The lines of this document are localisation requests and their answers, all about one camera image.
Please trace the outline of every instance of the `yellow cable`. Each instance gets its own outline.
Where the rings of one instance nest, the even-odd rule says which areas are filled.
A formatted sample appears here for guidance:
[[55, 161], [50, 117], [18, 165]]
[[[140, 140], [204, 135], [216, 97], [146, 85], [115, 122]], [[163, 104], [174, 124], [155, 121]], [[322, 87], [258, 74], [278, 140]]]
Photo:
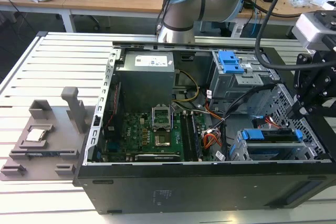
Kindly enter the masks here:
[[193, 83], [195, 83], [197, 91], [196, 91], [196, 94], [194, 95], [194, 97], [191, 97], [191, 98], [188, 98], [188, 99], [181, 99], [181, 100], [172, 100], [172, 101], [173, 102], [189, 102], [189, 101], [192, 101], [192, 100], [194, 100], [198, 97], [200, 89], [198, 88], [198, 85], [197, 85], [196, 81], [194, 80], [194, 78], [192, 78], [192, 76], [190, 74], [188, 74], [186, 71], [183, 71], [183, 70], [180, 70], [180, 72], [184, 73], [186, 76], [188, 76], [193, 81]]

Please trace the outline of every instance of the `floor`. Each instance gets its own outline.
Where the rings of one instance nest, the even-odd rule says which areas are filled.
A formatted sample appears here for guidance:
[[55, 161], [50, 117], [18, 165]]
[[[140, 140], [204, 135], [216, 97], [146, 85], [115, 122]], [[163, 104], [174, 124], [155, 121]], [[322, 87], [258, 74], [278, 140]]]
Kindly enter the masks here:
[[[53, 14], [23, 13], [35, 31], [63, 32], [62, 20], [57, 20]], [[111, 17], [111, 27], [108, 28], [106, 17], [96, 17], [100, 23], [100, 33], [115, 34], [153, 34], [153, 19], [150, 18], [124, 18]], [[75, 24], [79, 33], [96, 33], [94, 23], [86, 16], [76, 16]], [[256, 37], [260, 25], [256, 26], [253, 36], [250, 36], [254, 24], [248, 24], [242, 33], [242, 37]], [[211, 23], [206, 23], [206, 32], [200, 33], [200, 22], [194, 26], [196, 36], [220, 36], [219, 29], [211, 29]], [[287, 39], [286, 26], [267, 26], [264, 37]], [[15, 24], [6, 22], [0, 27], [0, 82], [6, 77], [18, 58], [22, 55], [30, 42], [34, 39], [35, 32], [24, 22], [21, 16], [17, 17]]]

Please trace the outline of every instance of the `green circuit board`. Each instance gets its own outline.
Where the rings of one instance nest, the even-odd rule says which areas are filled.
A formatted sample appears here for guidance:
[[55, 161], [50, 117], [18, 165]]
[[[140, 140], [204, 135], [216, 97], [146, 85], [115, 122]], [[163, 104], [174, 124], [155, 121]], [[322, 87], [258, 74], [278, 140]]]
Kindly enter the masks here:
[[[125, 156], [136, 154], [179, 155], [184, 161], [180, 114], [171, 116], [170, 132], [153, 131], [152, 113], [125, 113], [118, 144], [107, 140], [106, 150], [109, 162], [125, 162]], [[199, 139], [205, 129], [203, 114], [194, 115]], [[155, 113], [155, 122], [166, 123], [165, 113]]]

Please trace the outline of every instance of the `motherboard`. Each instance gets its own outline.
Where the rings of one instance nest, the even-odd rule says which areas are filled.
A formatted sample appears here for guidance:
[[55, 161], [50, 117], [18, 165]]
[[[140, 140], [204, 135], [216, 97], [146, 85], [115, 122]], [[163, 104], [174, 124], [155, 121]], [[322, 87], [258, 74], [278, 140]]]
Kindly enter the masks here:
[[125, 113], [119, 139], [106, 139], [104, 158], [109, 162], [153, 162], [211, 160], [200, 141], [206, 128], [201, 113], [172, 113], [171, 128], [156, 129], [154, 125], [167, 123], [167, 115], [155, 113]]

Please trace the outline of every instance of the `ram slot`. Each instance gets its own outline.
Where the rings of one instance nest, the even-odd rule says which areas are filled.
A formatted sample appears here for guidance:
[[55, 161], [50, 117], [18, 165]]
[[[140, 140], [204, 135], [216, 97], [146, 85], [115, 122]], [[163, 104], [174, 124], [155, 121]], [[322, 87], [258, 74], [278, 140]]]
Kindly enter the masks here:
[[185, 161], [198, 161], [191, 115], [180, 114], [183, 154]]

